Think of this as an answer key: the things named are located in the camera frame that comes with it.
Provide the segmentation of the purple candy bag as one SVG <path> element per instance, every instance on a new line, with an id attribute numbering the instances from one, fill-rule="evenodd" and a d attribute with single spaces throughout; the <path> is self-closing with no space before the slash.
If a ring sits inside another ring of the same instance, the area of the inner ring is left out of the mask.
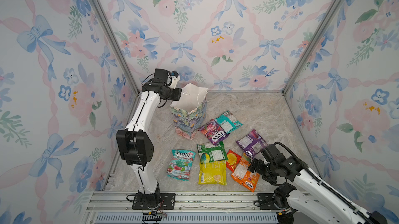
<path id="1" fill-rule="evenodd" d="M 236 143 L 251 159 L 268 145 L 255 129 L 252 129 L 246 136 L 236 141 Z"/>

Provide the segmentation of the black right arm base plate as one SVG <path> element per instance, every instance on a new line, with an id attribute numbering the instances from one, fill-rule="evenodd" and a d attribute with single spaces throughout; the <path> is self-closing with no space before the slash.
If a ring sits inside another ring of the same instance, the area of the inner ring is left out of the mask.
<path id="1" fill-rule="evenodd" d="M 257 193 L 257 200 L 254 202 L 254 206 L 261 210 L 280 210 L 276 205 L 274 193 Z"/>

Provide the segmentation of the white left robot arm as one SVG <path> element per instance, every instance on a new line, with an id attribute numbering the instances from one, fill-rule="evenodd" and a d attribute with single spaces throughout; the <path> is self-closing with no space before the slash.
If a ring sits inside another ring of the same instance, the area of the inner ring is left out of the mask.
<path id="1" fill-rule="evenodd" d="M 179 101 L 181 92 L 181 88 L 162 83 L 145 83 L 132 120 L 125 129 L 117 131 L 116 141 L 120 157 L 135 172 L 139 192 L 142 194 L 154 194 L 159 187 L 151 164 L 154 145 L 147 133 L 150 122 L 162 100 Z"/>

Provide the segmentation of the teal red Fox's candy bag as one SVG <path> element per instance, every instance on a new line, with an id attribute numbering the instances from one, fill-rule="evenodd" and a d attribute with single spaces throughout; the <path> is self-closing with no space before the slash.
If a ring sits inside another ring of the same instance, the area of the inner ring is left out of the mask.
<path id="1" fill-rule="evenodd" d="M 188 181 L 195 156 L 196 152 L 191 150 L 173 149 L 166 175 L 174 179 Z"/>

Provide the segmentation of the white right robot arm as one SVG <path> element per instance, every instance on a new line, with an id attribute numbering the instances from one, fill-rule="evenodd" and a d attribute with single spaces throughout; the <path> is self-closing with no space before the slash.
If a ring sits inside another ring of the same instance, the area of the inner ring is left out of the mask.
<path id="1" fill-rule="evenodd" d="M 268 163 L 253 159 L 248 167 L 263 180 L 276 186 L 269 200 L 256 201 L 262 208 L 275 206 L 281 217 L 302 212 L 320 224 L 386 224 L 378 211 L 369 212 L 355 204 L 315 175 L 302 160 L 289 157 L 284 161 L 272 159 Z"/>

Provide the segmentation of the floral paper gift bag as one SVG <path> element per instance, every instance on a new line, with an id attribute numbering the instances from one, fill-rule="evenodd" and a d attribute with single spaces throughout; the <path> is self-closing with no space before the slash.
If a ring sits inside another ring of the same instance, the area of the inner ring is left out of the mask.
<path id="1" fill-rule="evenodd" d="M 176 133 L 192 140 L 206 117 L 208 88 L 192 83 L 183 87 L 181 98 L 172 102 L 171 113 Z"/>

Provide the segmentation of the yellow lemon candy bag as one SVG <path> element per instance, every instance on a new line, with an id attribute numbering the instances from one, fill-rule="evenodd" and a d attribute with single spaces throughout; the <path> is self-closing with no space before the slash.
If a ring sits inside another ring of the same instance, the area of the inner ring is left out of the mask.
<path id="1" fill-rule="evenodd" d="M 200 164 L 198 184 L 220 184 L 226 186 L 226 169 L 226 162 L 224 160 Z"/>

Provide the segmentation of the orange candy bag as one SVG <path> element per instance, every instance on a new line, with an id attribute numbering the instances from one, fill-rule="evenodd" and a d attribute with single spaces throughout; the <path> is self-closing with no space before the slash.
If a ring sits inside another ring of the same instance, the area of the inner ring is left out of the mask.
<path id="1" fill-rule="evenodd" d="M 235 182 L 239 183 L 249 191 L 254 192 L 260 178 L 260 174 L 252 173 L 248 170 L 251 162 L 251 158 L 243 153 L 231 177 Z"/>

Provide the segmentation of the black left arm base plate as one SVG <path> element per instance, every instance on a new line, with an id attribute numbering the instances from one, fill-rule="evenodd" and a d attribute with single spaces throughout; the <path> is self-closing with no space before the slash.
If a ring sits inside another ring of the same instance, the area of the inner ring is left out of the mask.
<path id="1" fill-rule="evenodd" d="M 133 210 L 173 210 L 175 208 L 175 193 L 154 193 L 146 195 L 138 192 L 132 201 Z"/>

